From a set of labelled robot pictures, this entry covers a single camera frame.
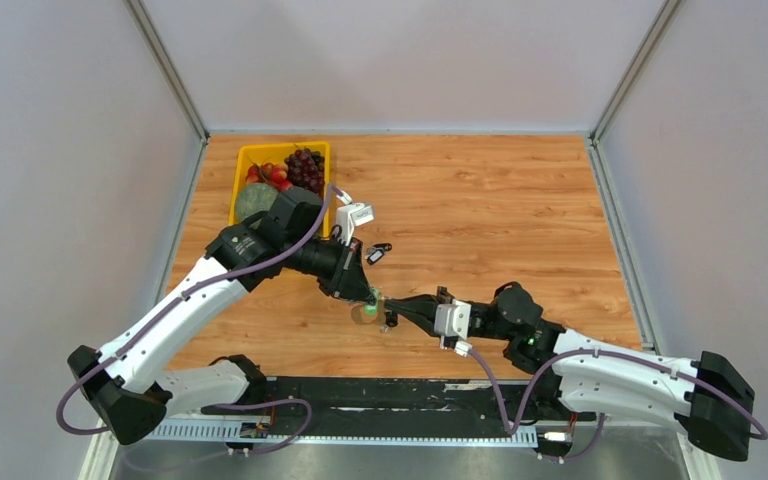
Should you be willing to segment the green key tag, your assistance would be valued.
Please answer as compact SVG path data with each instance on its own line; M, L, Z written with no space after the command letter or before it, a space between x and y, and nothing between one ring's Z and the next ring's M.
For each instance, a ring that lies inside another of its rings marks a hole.
M371 290L370 301L364 304L364 312L367 315L377 316L381 305L381 293L377 288Z

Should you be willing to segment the black key tag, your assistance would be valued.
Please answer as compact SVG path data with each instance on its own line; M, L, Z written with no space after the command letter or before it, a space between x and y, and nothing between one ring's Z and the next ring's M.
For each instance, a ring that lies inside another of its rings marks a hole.
M378 243L367 248L365 260L368 265L374 265L393 249L391 243Z

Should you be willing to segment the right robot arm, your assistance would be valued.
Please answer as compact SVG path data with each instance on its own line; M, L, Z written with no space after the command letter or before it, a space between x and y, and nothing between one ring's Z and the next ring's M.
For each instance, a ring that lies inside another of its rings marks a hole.
M743 462L751 440L768 439L752 414L755 392L722 355L704 351L676 358L616 346L544 319L543 308L519 283L497 288L489 303L459 300L444 287L383 302L388 319L402 317L440 341L444 350L471 357L486 373L506 430L527 413L573 418L594 413L634 418L682 433L716 457ZM503 340L503 356L530 375L515 411L472 339Z

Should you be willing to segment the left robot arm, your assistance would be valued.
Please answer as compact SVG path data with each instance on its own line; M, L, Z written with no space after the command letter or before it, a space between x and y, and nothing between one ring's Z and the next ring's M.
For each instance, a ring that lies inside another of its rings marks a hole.
M291 187L269 205L222 229L184 279L147 314L99 348L77 347L67 364L75 382L56 408L60 428L83 429L65 418L81 393L122 445L136 443L166 418L213 405L257 412L266 399L264 375L244 355L207 367L169 371L168 362L212 319L289 269L316 279L341 301L373 305L375 290L362 265L355 230L375 217L372 205L327 185L324 194Z

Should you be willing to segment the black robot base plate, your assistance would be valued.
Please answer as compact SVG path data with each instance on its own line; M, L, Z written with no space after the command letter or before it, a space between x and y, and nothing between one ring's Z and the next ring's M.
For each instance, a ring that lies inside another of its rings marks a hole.
M487 380L276 377L249 388L240 405L301 399L308 436L506 438Z

